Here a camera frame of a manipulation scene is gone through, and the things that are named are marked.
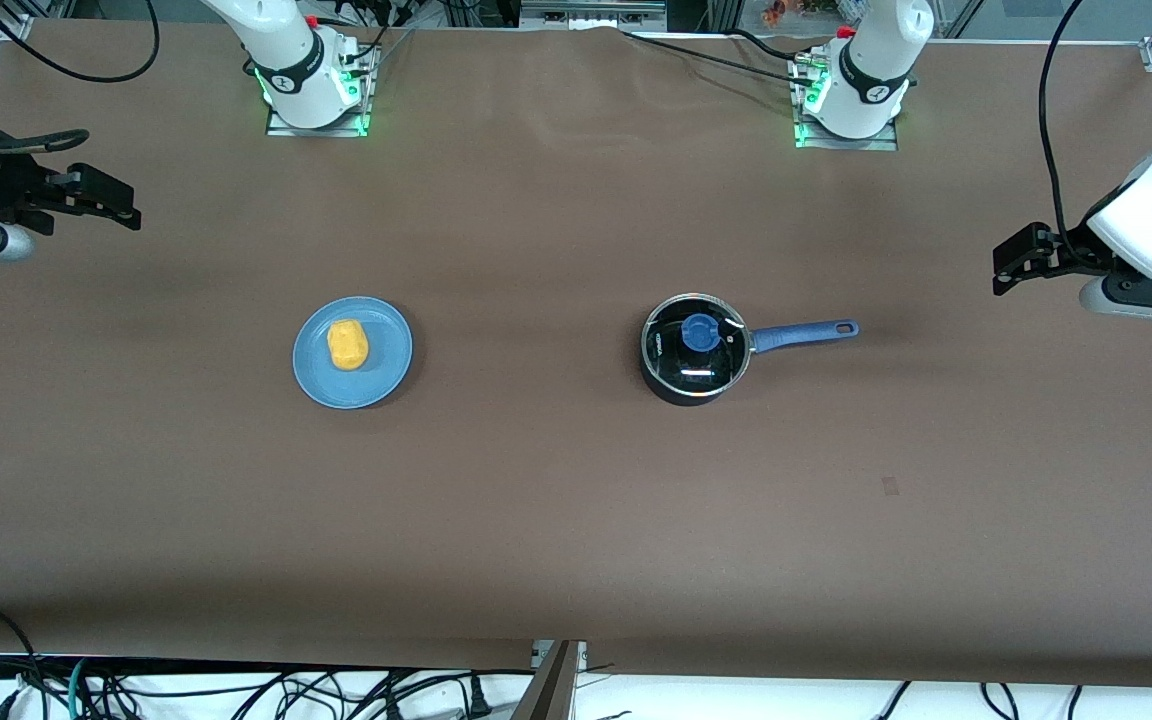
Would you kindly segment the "yellow potato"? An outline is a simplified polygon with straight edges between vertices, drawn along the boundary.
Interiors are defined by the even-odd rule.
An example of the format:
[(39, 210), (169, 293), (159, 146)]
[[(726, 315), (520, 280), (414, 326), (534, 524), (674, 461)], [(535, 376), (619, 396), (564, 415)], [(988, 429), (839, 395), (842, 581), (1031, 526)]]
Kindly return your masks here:
[(340, 372), (356, 372), (369, 361), (370, 340), (356, 318), (334, 320), (326, 329), (329, 361)]

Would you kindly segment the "glass lid blue knob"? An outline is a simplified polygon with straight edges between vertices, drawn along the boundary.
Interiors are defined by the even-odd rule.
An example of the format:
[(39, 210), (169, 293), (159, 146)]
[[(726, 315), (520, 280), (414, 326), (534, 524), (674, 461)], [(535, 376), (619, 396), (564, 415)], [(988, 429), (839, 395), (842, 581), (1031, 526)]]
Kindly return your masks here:
[(708, 404), (745, 373), (753, 342), (744, 319), (708, 293), (660, 302), (643, 323), (641, 378), (672, 406)]

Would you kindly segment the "blue round plate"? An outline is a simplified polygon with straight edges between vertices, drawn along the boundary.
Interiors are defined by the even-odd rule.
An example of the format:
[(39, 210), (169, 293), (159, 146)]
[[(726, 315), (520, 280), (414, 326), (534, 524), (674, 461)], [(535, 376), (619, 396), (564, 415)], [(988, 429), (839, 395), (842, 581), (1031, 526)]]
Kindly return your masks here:
[[(339, 364), (329, 334), (334, 325), (358, 325), (367, 341), (361, 363)], [(414, 359), (414, 333), (384, 300), (344, 297), (320, 306), (302, 325), (291, 348), (293, 376), (308, 397), (335, 410), (376, 406), (397, 389)]]

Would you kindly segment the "brown table cover sheet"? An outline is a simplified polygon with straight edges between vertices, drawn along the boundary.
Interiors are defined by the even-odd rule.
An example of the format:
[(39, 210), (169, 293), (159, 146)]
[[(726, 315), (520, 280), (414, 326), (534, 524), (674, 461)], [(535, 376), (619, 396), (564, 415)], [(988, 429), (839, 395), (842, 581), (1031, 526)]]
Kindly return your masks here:
[[(925, 50), (896, 152), (797, 149), (767, 78), (612, 29), (387, 37), (365, 138), (275, 138), (220, 24), (126, 85), (0, 47), (0, 128), (86, 128), (141, 232), (0, 263), (0, 611), (45, 653), (1152, 685), (1152, 320), (992, 295), (1051, 215), (1043, 47)], [(755, 329), (708, 404), (646, 314)], [(306, 396), (389, 302), (379, 404)]]

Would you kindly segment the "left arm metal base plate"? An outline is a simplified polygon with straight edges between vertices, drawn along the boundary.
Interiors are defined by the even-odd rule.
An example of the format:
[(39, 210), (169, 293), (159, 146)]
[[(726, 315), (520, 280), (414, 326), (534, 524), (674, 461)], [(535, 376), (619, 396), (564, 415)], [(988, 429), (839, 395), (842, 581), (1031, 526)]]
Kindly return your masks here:
[(791, 88), (791, 119), (794, 119), (794, 143), (797, 149), (881, 151), (899, 150), (895, 119), (888, 119), (881, 132), (867, 138), (846, 138), (829, 131), (813, 111), (826, 97), (835, 82), (827, 69), (826, 51), (810, 50), (795, 53), (786, 61), (791, 79), (805, 79), (808, 85)]

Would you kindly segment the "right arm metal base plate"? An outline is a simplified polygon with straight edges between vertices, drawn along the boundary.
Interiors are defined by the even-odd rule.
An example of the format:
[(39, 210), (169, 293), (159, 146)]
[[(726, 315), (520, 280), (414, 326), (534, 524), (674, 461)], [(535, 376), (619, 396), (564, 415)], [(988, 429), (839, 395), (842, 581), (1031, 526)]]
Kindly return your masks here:
[(353, 38), (346, 38), (343, 44), (347, 53), (339, 55), (338, 67), (321, 73), (329, 91), (317, 94), (321, 104), (329, 105), (329, 109), (340, 111), (338, 118), (314, 128), (293, 126), (274, 108), (268, 88), (262, 86), (262, 100), (268, 105), (266, 135), (324, 138), (362, 138), (369, 135), (381, 50), (370, 44), (358, 50)]

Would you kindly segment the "aluminium rail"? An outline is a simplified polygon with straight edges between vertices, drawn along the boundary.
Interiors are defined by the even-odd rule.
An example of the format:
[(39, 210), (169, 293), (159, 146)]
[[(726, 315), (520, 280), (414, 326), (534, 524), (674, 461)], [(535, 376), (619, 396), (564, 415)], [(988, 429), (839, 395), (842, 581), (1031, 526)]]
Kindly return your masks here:
[(666, 0), (520, 0), (521, 29), (593, 29), (667, 32)]

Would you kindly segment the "aluminium frame post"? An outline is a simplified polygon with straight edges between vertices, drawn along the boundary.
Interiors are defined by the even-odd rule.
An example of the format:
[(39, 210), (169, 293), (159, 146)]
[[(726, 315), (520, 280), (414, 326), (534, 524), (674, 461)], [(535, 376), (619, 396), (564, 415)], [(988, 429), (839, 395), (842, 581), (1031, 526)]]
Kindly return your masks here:
[(585, 641), (535, 641), (538, 669), (509, 720), (573, 720), (576, 680), (588, 669)]

